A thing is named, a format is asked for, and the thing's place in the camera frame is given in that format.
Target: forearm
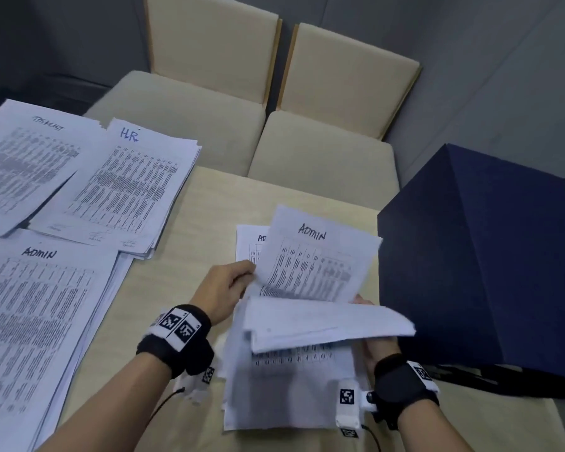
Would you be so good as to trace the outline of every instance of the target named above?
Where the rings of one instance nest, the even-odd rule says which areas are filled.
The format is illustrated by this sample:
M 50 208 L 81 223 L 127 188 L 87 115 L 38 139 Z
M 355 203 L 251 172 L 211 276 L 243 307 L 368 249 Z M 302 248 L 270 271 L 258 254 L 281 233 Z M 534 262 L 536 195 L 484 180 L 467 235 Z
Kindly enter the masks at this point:
M 170 368 L 148 353 L 134 357 L 93 395 L 38 452 L 128 452 L 134 450 Z
M 472 448 L 430 400 L 417 401 L 402 411 L 398 430 L 406 452 L 472 452 Z

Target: hand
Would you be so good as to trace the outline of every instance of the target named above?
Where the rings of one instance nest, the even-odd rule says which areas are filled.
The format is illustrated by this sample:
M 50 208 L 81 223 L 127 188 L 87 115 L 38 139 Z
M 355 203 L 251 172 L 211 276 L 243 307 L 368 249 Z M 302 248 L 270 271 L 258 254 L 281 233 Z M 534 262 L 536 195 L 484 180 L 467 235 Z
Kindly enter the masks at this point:
M 249 260 L 212 266 L 190 304 L 201 308 L 211 320 L 211 325 L 219 324 L 233 313 L 245 288 L 254 279 L 255 269 L 256 266 Z
M 360 295 L 356 295 L 352 303 L 374 305 L 372 302 L 362 298 Z M 384 359 L 385 357 L 389 357 L 390 355 L 401 353 L 398 346 L 398 338 L 396 337 L 364 339 L 363 347 L 364 362 L 366 363 L 366 367 L 368 368 L 368 371 L 371 375 L 374 375 L 375 366 L 380 360 Z

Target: wooden table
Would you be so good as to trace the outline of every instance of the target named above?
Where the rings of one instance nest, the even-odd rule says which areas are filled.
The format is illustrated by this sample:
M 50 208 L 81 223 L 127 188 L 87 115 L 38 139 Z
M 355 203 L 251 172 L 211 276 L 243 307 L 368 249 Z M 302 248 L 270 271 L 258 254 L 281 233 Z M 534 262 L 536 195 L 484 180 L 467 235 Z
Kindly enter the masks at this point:
M 235 258 L 236 225 L 269 225 L 285 204 L 377 234 L 377 211 L 285 189 L 203 167 L 195 170 L 177 199 L 152 260 L 136 260 L 88 353 L 76 372 L 61 422 L 102 387 L 136 352 L 136 344 L 162 308 L 187 303 L 211 265 Z M 378 300 L 377 260 L 361 290 Z M 212 329 L 210 341 L 230 326 Z M 222 432 L 223 381 L 211 383 L 201 406 L 174 399 L 147 428 L 140 451 L 375 450 L 372 440 L 343 438 L 333 430 Z M 565 450 L 565 432 L 550 400 L 512 399 L 443 384 L 446 415 L 476 449 Z M 401 450 L 396 433 L 377 431 L 384 450 Z

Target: black cable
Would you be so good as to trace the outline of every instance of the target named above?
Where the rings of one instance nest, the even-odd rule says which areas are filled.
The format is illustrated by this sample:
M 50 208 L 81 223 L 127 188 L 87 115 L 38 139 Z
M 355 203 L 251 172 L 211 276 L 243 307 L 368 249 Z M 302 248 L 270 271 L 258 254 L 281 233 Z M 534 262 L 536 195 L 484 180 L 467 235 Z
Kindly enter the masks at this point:
M 155 417 L 155 415 L 159 412 L 159 410 L 163 407 L 163 405 L 166 404 L 166 403 L 170 400 L 170 398 L 173 397 L 173 395 L 178 395 L 178 394 L 184 393 L 185 390 L 186 390 L 186 388 L 185 388 L 185 387 L 182 387 L 181 389 L 178 389 L 178 390 L 174 391 L 173 393 L 169 394 L 169 395 L 167 396 L 167 398 L 166 398 L 165 400 L 163 400 L 159 406 L 157 406 L 157 409 L 155 410 L 155 412 L 152 413 L 151 418 L 150 418 L 149 421 L 146 423 L 146 426 L 147 426 L 147 427 L 149 426 L 149 424 L 151 423 L 151 420 L 153 419 L 153 417 Z
M 377 437 L 375 436 L 375 433 L 366 425 L 362 424 L 362 428 L 365 429 L 367 432 L 369 432 L 372 435 L 372 439 L 375 440 L 375 444 L 377 444 L 377 450 L 379 452 L 381 452 L 381 444 L 379 444 L 379 440 L 377 439 Z

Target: box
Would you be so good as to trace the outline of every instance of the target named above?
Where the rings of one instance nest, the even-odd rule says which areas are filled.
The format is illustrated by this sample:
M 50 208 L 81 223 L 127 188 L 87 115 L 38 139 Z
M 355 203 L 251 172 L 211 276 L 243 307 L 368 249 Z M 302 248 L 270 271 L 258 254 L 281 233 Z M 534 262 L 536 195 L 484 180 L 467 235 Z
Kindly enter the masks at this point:
M 409 359 L 565 377 L 565 179 L 445 144 L 378 215 Z

